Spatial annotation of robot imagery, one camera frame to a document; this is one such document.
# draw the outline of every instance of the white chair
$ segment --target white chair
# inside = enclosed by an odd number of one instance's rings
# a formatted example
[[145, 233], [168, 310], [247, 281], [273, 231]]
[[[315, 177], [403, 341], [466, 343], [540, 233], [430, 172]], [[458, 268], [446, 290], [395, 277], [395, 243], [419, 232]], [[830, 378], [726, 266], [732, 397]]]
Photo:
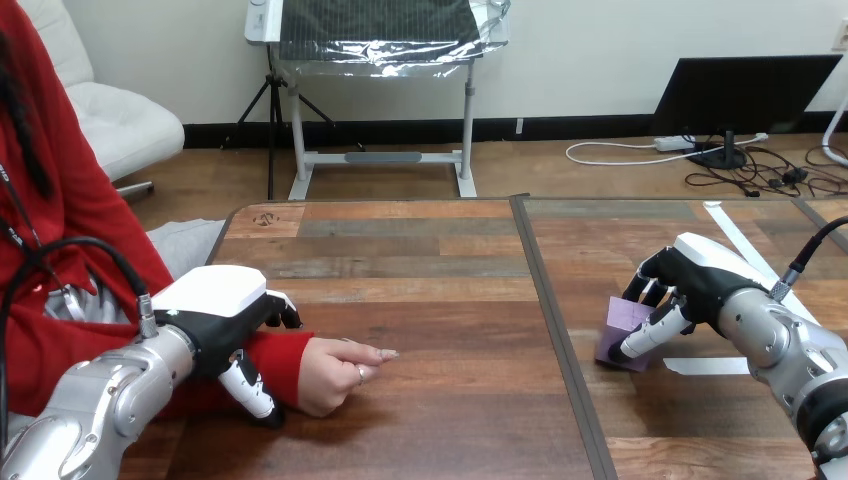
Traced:
[[[62, 0], [18, 0], [41, 40], [76, 111], [97, 162], [112, 181], [166, 160], [183, 148], [177, 117], [133, 92], [94, 82], [94, 69]], [[118, 189], [152, 191], [153, 182]]]

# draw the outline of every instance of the wooden floor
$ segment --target wooden floor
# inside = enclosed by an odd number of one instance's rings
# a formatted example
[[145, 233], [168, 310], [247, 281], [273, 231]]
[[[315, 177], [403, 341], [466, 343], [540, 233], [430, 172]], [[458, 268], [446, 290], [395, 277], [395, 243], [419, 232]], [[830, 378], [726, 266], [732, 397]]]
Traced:
[[[848, 144], [848, 134], [837, 135], [835, 144]], [[624, 143], [650, 143], [649, 138], [619, 139]], [[796, 165], [804, 153], [821, 142], [821, 135], [773, 136], [761, 146], [773, 149]], [[490, 142], [474, 144], [472, 170], [481, 197], [516, 193], [587, 197], [736, 197], [730, 185], [694, 188], [686, 175], [702, 169], [686, 160], [638, 167], [591, 167], [565, 157], [576, 142]], [[403, 146], [398, 150], [443, 152], [458, 145]], [[370, 147], [392, 150], [392, 147]], [[573, 152], [595, 161], [642, 161], [663, 158], [653, 150], [587, 147]], [[289, 150], [277, 156], [276, 198], [288, 196], [294, 178], [294, 158]], [[823, 161], [819, 152], [813, 154]], [[777, 166], [758, 155], [757, 160]], [[119, 185], [153, 180], [156, 193], [132, 202], [145, 228], [167, 221], [193, 218], [222, 219], [236, 208], [266, 198], [267, 151], [186, 150], [177, 157], [153, 165]], [[457, 197], [455, 175], [448, 166], [427, 167], [326, 167], [316, 170], [308, 199], [399, 199]]]

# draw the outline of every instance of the braid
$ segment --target braid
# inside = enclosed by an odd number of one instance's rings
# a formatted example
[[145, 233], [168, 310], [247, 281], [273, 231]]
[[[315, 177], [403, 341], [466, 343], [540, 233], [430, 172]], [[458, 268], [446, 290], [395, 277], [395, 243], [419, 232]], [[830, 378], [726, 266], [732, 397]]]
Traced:
[[18, 98], [17, 82], [12, 77], [6, 65], [9, 62], [8, 41], [0, 32], [0, 107], [5, 107], [12, 119], [12, 125], [15, 127], [15, 134], [18, 138], [21, 153], [24, 158], [24, 165], [30, 179], [35, 183], [38, 192], [42, 197], [49, 198], [53, 194], [53, 185], [50, 183], [50, 178], [44, 167], [38, 161], [35, 155], [35, 149], [32, 146], [32, 135], [27, 125], [26, 106]]

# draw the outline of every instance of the human hand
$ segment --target human hand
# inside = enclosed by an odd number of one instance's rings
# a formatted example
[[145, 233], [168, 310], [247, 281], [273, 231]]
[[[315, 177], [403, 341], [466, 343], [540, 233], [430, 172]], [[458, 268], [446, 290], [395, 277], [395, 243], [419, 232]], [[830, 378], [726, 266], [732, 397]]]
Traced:
[[311, 338], [300, 361], [298, 406], [309, 415], [325, 417], [354, 388], [377, 378], [381, 365], [397, 357], [394, 350], [347, 339]]

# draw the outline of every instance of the chair leg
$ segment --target chair leg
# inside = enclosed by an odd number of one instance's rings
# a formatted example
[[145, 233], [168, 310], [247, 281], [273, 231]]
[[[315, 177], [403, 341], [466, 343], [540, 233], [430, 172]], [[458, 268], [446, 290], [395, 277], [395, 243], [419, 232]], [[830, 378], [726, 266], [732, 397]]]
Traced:
[[118, 189], [118, 193], [121, 195], [121, 197], [124, 198], [142, 192], [153, 193], [153, 182], [136, 183], [135, 185], [130, 185], [129, 187], [122, 187]]

